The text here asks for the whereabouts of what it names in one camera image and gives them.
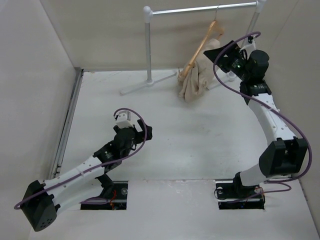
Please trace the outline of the wooden clothes hanger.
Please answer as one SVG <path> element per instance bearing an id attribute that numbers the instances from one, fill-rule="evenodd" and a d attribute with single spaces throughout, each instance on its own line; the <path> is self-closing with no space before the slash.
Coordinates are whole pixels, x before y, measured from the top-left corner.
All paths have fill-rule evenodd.
<path id="1" fill-rule="evenodd" d="M 210 36 L 212 35 L 213 32 L 217 32 L 218 33 L 218 37 L 217 37 L 218 40 L 224 35 L 225 30 L 222 27 L 220 27 L 220 25 L 219 25 L 219 23 L 217 21 L 217 12 L 218 12 L 218 9 L 220 8 L 220 6 L 221 5 L 219 4 L 218 7 L 216 8 L 214 20 L 209 25 L 209 27 L 207 29 L 207 32 L 206 32 L 204 38 L 202 39 L 199 47 L 197 48 L 197 50 L 195 51 L 194 55 L 192 56 L 192 58 L 187 63 L 186 67 L 182 71 L 180 71 L 178 73 L 178 77 L 185 78 L 187 76 L 189 71 L 194 67 L 195 62 L 196 62 L 196 58 L 200 54 L 201 50 L 203 49 L 204 45 L 209 40 L 209 38 L 210 38 Z"/>

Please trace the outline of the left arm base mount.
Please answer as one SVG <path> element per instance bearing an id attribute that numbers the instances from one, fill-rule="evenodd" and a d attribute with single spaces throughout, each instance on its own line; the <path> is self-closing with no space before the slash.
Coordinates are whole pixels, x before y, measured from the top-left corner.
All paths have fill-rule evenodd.
<path id="1" fill-rule="evenodd" d="M 90 200 L 89 203 L 81 203 L 82 211 L 116 211 L 127 209 L 128 181 L 115 181 L 111 190 L 103 190 L 101 194 Z"/>

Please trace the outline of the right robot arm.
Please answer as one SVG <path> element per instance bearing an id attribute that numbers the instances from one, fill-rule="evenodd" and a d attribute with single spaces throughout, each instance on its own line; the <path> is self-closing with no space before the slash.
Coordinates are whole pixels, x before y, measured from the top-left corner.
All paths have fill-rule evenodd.
<path id="1" fill-rule="evenodd" d="M 264 80 L 269 55 L 253 50 L 250 55 L 234 41 L 204 51 L 204 55 L 224 73 L 232 72 L 240 80 L 240 95 L 255 114 L 265 134 L 267 148 L 253 167 L 238 172 L 224 194 L 226 198 L 244 199 L 255 193 L 260 183 L 274 176 L 292 175 L 301 170 L 308 142 L 298 138 L 287 126 L 274 104 L 272 92 Z"/>

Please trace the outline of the beige trousers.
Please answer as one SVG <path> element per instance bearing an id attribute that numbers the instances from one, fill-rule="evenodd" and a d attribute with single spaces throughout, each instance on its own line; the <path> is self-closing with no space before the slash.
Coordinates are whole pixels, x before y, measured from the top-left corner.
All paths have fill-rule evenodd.
<path id="1" fill-rule="evenodd" d="M 207 87 L 217 82 L 213 73 L 213 63 L 204 55 L 204 51 L 221 47 L 219 40 L 212 38 L 207 41 L 195 58 L 193 67 L 186 76 L 179 72 L 177 82 L 181 86 L 178 93 L 187 103 L 191 103 L 205 94 Z"/>

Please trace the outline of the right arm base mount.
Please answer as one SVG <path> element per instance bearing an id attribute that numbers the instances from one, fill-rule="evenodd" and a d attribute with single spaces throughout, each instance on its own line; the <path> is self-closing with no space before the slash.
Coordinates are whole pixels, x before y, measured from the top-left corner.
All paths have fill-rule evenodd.
<path id="1" fill-rule="evenodd" d="M 260 185 L 236 188 L 233 180 L 215 182 L 214 196 L 219 210 L 264 210 L 265 197 Z"/>

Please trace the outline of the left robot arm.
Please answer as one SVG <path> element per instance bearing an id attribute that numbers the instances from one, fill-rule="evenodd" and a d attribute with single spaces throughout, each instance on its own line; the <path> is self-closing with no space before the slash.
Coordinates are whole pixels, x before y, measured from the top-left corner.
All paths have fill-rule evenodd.
<path id="1" fill-rule="evenodd" d="M 112 141 L 97 150 L 80 165 L 43 182 L 31 182 L 14 208 L 24 213 L 32 229 L 40 232 L 49 227 L 62 212 L 79 204 L 92 204 L 95 199 L 108 199 L 114 182 L 107 175 L 122 162 L 136 154 L 153 138 L 153 128 L 142 119 L 134 125 L 114 126 Z"/>

